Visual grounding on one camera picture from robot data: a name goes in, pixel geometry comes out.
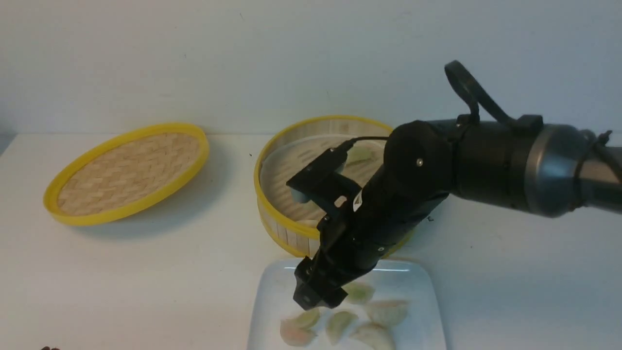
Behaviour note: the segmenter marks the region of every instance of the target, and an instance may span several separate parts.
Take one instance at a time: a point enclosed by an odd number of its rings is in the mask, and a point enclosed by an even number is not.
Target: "woven bamboo bottom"
[[[115,209],[156,192],[199,157],[199,141],[184,133],[148,136],[98,156],[76,172],[58,195],[69,215]]]

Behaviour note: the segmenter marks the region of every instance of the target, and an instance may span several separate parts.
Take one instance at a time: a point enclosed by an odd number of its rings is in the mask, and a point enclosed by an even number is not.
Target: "white table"
[[[0,156],[1,347],[244,349],[260,274],[288,256],[256,209],[269,136],[209,136],[197,178],[128,219],[54,221],[49,181],[111,136],[18,135]],[[622,217],[454,197],[432,217],[396,256],[429,271],[450,349],[622,348]]]

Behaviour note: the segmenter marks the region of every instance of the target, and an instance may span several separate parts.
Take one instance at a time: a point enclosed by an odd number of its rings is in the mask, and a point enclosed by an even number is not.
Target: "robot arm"
[[[545,125],[537,115],[515,120],[462,64],[449,63],[445,73],[470,113],[398,126],[363,188],[337,169],[367,138],[326,150],[288,180],[327,213],[317,226],[320,248],[295,270],[294,300],[303,309],[338,306],[341,286],[370,272],[449,194],[546,217],[581,206],[622,214],[622,148],[605,147],[607,133]],[[480,121],[480,105],[496,122]],[[347,200],[337,208],[340,196]]]

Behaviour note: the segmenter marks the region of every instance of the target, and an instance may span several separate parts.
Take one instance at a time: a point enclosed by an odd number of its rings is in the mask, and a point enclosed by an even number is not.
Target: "yellow rim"
[[[150,193],[147,196],[139,199],[138,201],[134,201],[125,206],[106,210],[97,214],[72,216],[67,215],[66,213],[62,212],[60,208],[58,208],[58,194],[62,190],[65,183],[84,165],[88,164],[90,161],[97,158],[98,156],[101,156],[105,152],[121,146],[122,144],[145,138],[147,136],[158,135],[161,133],[184,133],[193,136],[199,141],[200,154],[198,159],[179,177],[175,178],[158,191]],[[203,167],[203,165],[205,164],[209,153],[210,146],[207,142],[207,137],[205,136],[203,130],[201,130],[201,128],[196,125],[185,123],[168,123],[148,126],[147,128],[130,131],[129,133],[119,135],[100,144],[99,146],[89,150],[88,152],[71,162],[67,167],[65,167],[65,169],[63,169],[58,175],[56,175],[54,180],[52,180],[52,182],[49,184],[49,186],[45,190],[43,203],[45,208],[51,213],[54,219],[67,225],[87,226],[103,224],[105,222],[118,220],[123,217],[135,214],[141,210],[147,209],[148,207],[153,206],[154,204],[173,194],[175,191],[179,190],[183,185],[188,183],[188,181],[191,180],[191,178],[193,178],[199,172],[199,170],[201,170],[201,167]]]

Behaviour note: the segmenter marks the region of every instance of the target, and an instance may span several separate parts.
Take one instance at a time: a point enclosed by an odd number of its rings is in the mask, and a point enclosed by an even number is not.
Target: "bamboo steamer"
[[[276,244],[296,257],[313,257],[320,246],[319,231],[306,223],[316,222],[325,213],[313,205],[295,202],[285,185],[289,178],[327,148],[357,136],[389,136],[391,130],[378,121],[333,115],[301,121],[268,141],[255,165],[254,184],[261,222]],[[347,165],[342,174],[363,186],[382,165],[384,141],[360,141],[356,145],[369,149],[372,157]]]

